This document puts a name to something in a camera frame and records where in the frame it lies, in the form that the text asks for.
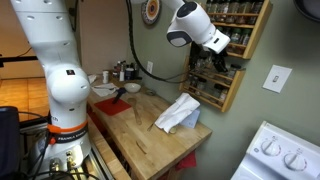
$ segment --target green wall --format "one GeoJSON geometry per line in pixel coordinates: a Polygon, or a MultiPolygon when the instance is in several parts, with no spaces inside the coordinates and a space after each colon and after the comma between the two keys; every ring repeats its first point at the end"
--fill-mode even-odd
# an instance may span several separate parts
{"type": "MultiPolygon", "coordinates": [[[[213,134],[196,151],[197,167],[185,171],[182,179],[230,179],[264,120],[320,146],[320,24],[302,17],[291,0],[272,3],[271,16],[252,59],[228,58],[228,62],[236,61],[247,68],[229,112],[220,113],[201,104],[199,121],[213,134]],[[293,69],[280,94],[262,88],[273,64],[293,69]]],[[[140,6],[134,6],[137,53],[144,65],[152,61],[154,74],[162,77],[181,72],[188,54],[188,47],[175,48],[166,40],[171,16],[163,6],[157,24],[147,27],[141,20],[140,6]]],[[[144,83],[170,102],[180,95],[178,85],[145,76],[144,83]]]]}

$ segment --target wooden floor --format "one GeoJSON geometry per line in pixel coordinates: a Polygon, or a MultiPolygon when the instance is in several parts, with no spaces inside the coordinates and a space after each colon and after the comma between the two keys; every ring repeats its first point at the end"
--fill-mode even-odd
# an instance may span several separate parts
{"type": "MultiPolygon", "coordinates": [[[[0,80],[0,106],[15,106],[19,111],[47,116],[49,112],[45,78],[0,80]]],[[[19,114],[20,121],[37,118],[19,114]]]]}

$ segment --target wooden countertop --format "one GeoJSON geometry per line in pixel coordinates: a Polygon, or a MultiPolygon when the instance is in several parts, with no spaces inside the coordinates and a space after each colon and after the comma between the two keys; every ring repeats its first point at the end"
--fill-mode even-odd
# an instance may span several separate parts
{"type": "Polygon", "coordinates": [[[139,93],[125,93],[121,99],[134,97],[137,99],[137,110],[142,125],[138,125],[132,108],[114,116],[108,116],[94,106],[96,102],[112,98],[116,93],[100,97],[91,91],[88,102],[99,119],[104,123],[108,133],[128,161],[130,167],[139,179],[156,179],[175,166],[186,155],[196,149],[210,137],[212,131],[197,123],[194,129],[177,126],[175,134],[167,134],[157,126],[151,131],[148,127],[170,104],[159,96],[149,96],[142,90],[139,93]]]}

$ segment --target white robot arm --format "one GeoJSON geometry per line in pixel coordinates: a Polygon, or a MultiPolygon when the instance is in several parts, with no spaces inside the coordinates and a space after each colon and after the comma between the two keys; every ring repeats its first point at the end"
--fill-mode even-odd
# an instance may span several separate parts
{"type": "MultiPolygon", "coordinates": [[[[132,0],[138,4],[145,0],[132,0]]],[[[173,12],[174,16],[167,32],[168,41],[181,47],[194,41],[202,45],[206,51],[219,54],[230,42],[230,38],[222,34],[211,23],[204,9],[196,2],[183,0],[162,0],[173,12]]]]}
{"type": "Polygon", "coordinates": [[[86,120],[90,84],[79,64],[65,1],[11,0],[11,3],[45,71],[49,96],[50,137],[40,139],[30,151],[30,166],[39,163],[36,159],[43,156],[40,172],[78,167],[91,149],[86,120]],[[56,162],[55,167],[50,167],[52,161],[56,162]]]}

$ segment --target utensil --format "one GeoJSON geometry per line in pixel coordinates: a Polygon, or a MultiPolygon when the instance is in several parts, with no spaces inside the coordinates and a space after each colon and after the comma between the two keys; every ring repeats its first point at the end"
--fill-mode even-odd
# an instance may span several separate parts
{"type": "Polygon", "coordinates": [[[153,124],[154,124],[154,123],[152,123],[152,124],[148,127],[147,131],[151,131],[151,129],[152,129],[152,127],[153,127],[153,124]]]}
{"type": "Polygon", "coordinates": [[[141,125],[142,122],[141,122],[139,113],[138,113],[137,108],[136,108],[137,100],[136,100],[135,98],[129,98],[129,99],[128,99],[128,103],[129,103],[129,104],[132,106],[132,108],[133,108],[134,116],[135,116],[135,118],[136,118],[137,124],[138,124],[138,125],[141,125]]]}
{"type": "Polygon", "coordinates": [[[112,101],[112,104],[116,104],[118,102],[118,100],[120,99],[120,97],[122,96],[122,94],[126,93],[126,89],[125,88],[120,88],[118,89],[118,94],[117,96],[114,98],[114,100],[112,101]]]}

